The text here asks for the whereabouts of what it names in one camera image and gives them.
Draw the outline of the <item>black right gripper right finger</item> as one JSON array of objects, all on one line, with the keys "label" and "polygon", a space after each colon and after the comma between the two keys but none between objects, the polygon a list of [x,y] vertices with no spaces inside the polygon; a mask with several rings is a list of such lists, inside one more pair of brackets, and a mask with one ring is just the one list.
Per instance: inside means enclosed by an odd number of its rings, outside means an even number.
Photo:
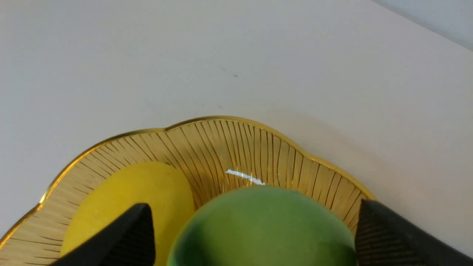
[{"label": "black right gripper right finger", "polygon": [[360,204],[355,249],[360,266],[471,266],[473,260],[379,201]]}]

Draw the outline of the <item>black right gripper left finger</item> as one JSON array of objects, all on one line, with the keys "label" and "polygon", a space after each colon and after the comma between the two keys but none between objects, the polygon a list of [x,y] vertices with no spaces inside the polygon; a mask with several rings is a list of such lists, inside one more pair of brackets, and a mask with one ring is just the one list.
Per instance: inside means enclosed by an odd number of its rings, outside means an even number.
[{"label": "black right gripper left finger", "polygon": [[153,266],[156,259],[151,207],[138,203],[52,266]]}]

